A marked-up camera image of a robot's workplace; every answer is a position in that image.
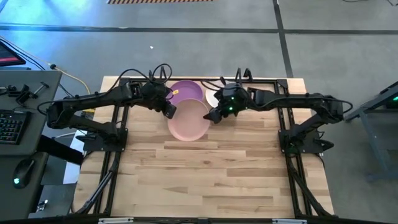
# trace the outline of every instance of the wooden tabletop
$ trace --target wooden tabletop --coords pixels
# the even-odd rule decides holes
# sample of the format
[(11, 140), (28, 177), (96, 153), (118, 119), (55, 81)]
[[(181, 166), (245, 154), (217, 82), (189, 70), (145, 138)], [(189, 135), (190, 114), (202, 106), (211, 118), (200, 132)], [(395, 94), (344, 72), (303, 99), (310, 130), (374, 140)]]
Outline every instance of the wooden tabletop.
[[(108, 90), (115, 80), (104, 77), (101, 91)], [(288, 84), (290, 93), (306, 93), (303, 79), (290, 78)], [(244, 86), (273, 90), (266, 84)], [(97, 108), (95, 121), (111, 121), (113, 108)], [(311, 117), (308, 109), (293, 111), (296, 123)], [(220, 124), (212, 124), (201, 139), (193, 142), (175, 139), (161, 113), (139, 106), (129, 110), (126, 126), (129, 135), (119, 166), (112, 216), (294, 216), (285, 158), (277, 140), (277, 110), (242, 111), (237, 118), (230, 116)], [(75, 208), (80, 208), (97, 187), (103, 157), (103, 152), (94, 152), (82, 165)], [(333, 213), (321, 160), (309, 154), (302, 157), (309, 189), (325, 210)], [(304, 212), (300, 190), (298, 196)]]

